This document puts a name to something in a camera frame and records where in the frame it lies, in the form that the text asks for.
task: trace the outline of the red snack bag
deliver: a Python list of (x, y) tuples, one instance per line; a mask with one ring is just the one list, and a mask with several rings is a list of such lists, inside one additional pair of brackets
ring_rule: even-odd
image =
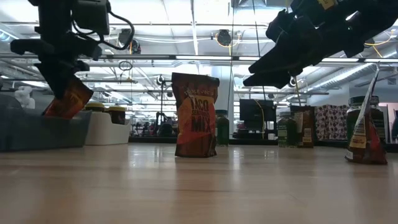
[(217, 100), (219, 85), (218, 78), (182, 73), (172, 74), (179, 130), (176, 156), (211, 157), (217, 155), (214, 103)]
[(54, 98), (45, 109), (44, 116), (72, 119), (90, 100), (93, 92), (80, 79), (73, 76), (61, 100)]
[(379, 67), (366, 93), (358, 120), (356, 121), (354, 133), (349, 139), (349, 146), (345, 158), (350, 162), (364, 164), (387, 164), (386, 151), (377, 135), (371, 117), (371, 97), (374, 91), (377, 78), (379, 76)]

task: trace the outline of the white container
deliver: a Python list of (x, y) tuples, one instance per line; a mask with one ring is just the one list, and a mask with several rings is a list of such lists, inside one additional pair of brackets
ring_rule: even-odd
[(104, 146), (112, 144), (126, 144), (129, 142), (130, 120), (125, 125), (114, 124), (111, 115), (102, 112), (92, 112), (86, 145)]

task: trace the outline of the bottle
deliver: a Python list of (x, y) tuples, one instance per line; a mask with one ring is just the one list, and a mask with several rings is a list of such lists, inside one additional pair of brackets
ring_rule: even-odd
[(216, 139), (218, 146), (228, 146), (229, 143), (229, 119), (228, 111), (216, 110)]
[(281, 112), (278, 121), (279, 147), (297, 147), (298, 139), (297, 123), (293, 119), (293, 113)]

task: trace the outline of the cable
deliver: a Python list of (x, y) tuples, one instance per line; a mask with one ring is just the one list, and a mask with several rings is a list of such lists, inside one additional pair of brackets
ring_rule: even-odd
[(108, 2), (108, 5), (109, 5), (109, 7), (108, 7), (108, 9), (109, 9), (109, 14), (111, 14), (113, 17), (115, 17), (115, 18), (117, 18), (117, 19), (120, 19), (121, 21), (124, 21), (124, 22), (126, 22), (127, 24), (129, 24), (129, 26), (130, 26), (130, 28), (131, 28), (131, 32), (130, 32), (130, 34), (129, 34), (129, 37), (127, 38), (127, 41), (126, 41), (126, 43), (123, 45), (123, 47), (118, 47), (118, 46), (115, 46), (115, 45), (113, 45), (113, 44), (110, 44), (110, 43), (108, 43), (108, 42), (106, 42), (106, 41), (101, 41), (101, 43), (102, 44), (105, 44), (105, 45), (108, 45), (108, 46), (110, 46), (110, 47), (112, 47), (112, 48), (114, 48), (114, 49), (116, 49), (116, 50), (126, 50), (128, 47), (129, 47), (129, 43), (132, 41), (132, 37), (134, 37), (134, 34), (136, 33), (136, 30), (134, 29), (134, 26), (133, 26), (133, 24), (128, 20), (128, 19), (125, 19), (125, 18), (123, 18), (123, 17), (121, 17), (121, 16), (118, 16), (118, 15), (116, 15), (115, 13), (113, 13), (112, 12), (112, 10), (111, 10), (111, 4)]
[(373, 49), (376, 51), (376, 53), (380, 56), (380, 58), (383, 58), (383, 55), (380, 54), (380, 52), (377, 50), (376, 46), (373, 46)]
[[(235, 9), (233, 9), (232, 10), (232, 39), (234, 39), (234, 23), (235, 23)], [(229, 48), (229, 50), (230, 50), (230, 56), (232, 56), (232, 53), (233, 53), (233, 49), (232, 48)], [(228, 105), (227, 105), (227, 107), (228, 107), (228, 115), (229, 115), (229, 102), (230, 102), (230, 100), (229, 100), (229, 98), (231, 97), (231, 82), (232, 82), (232, 80), (234, 80), (234, 73), (233, 73), (233, 64), (232, 64), (232, 60), (230, 61), (230, 72), (229, 72), (229, 87), (228, 87)]]
[(390, 42), (390, 40), (392, 39), (393, 33), (394, 33), (394, 31), (391, 31), (390, 38), (388, 38), (388, 40), (386, 40), (384, 42), (381, 42), (381, 43), (378, 43), (378, 44), (367, 44), (367, 43), (365, 43), (365, 45), (368, 45), (368, 46), (380, 46), (382, 44), (386, 44), (386, 43)]
[(121, 17), (121, 16), (118, 16), (118, 15), (116, 15), (115, 13), (112, 12), (111, 3), (110, 3), (109, 1), (106, 1), (106, 9), (107, 9), (107, 11), (108, 11), (109, 14), (111, 14), (113, 17), (115, 17), (115, 18), (117, 18), (117, 19), (120, 19), (120, 20), (126, 22), (127, 24), (129, 24), (129, 26), (130, 26), (130, 28), (131, 28), (131, 32), (130, 32), (128, 38), (127, 38), (127, 41), (126, 41), (126, 43), (125, 43), (122, 47), (118, 47), (118, 46), (115, 46), (115, 45), (113, 45), (113, 44), (108, 43), (107, 41), (104, 40), (104, 35), (102, 35), (102, 34), (98, 34), (99, 41), (98, 41), (98, 40), (95, 40), (95, 39), (93, 39), (93, 38), (91, 38), (91, 37), (89, 37), (88, 35), (94, 34), (95, 32), (94, 32), (94, 31), (91, 31), (91, 32), (89, 32), (89, 33), (84, 33), (84, 32), (82, 32), (82, 31), (80, 31), (80, 30), (77, 28), (77, 26), (76, 26), (76, 21), (75, 21), (75, 20), (72, 21), (72, 25), (73, 25), (73, 27), (75, 28), (75, 30), (78, 32), (78, 35), (79, 35), (80, 37), (84, 38), (84, 39), (92, 40), (92, 41), (95, 41), (95, 42), (97, 42), (97, 43), (99, 43), (99, 44), (105, 44), (105, 45), (107, 45), (107, 46), (109, 46), (109, 47), (112, 47), (113, 49), (116, 49), (116, 50), (126, 50), (126, 49), (129, 47), (129, 43), (132, 42), (132, 37), (134, 37), (134, 34), (136, 33), (136, 30), (134, 29), (133, 24), (132, 24), (128, 19), (125, 19), (125, 18), (123, 18), (123, 17)]
[[(261, 51), (260, 51), (260, 42), (259, 42), (259, 32), (257, 30), (257, 19), (256, 19), (256, 8), (254, 7), (254, 0), (252, 0), (253, 3), (253, 14), (254, 14), (254, 25), (256, 27), (256, 37), (257, 37), (257, 50), (259, 53), (259, 57), (261, 57)], [(267, 100), (266, 97), (266, 89), (264, 86), (262, 86), (262, 94), (264, 95), (264, 101)], [(263, 125), (263, 130), (264, 130), (264, 115), (263, 115), (263, 121), (262, 121), (262, 125)]]
[(296, 92), (298, 98), (298, 105), (301, 106), (300, 94), (299, 94), (299, 84), (297, 83), (297, 77), (294, 77), (294, 82), (296, 83)]
[(261, 131), (261, 133), (262, 133), (262, 140), (264, 140), (264, 123), (266, 122), (264, 120), (264, 110), (262, 109), (260, 103), (257, 100), (254, 100), (254, 101), (257, 103), (257, 105), (259, 105), (259, 107), (261, 109), (261, 115), (262, 115), (262, 131)]

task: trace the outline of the wooden table surface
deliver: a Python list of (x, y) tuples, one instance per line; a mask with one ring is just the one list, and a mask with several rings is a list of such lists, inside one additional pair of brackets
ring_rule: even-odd
[(0, 223), (398, 223), (398, 155), (388, 166), (344, 149), (173, 144), (0, 154)]

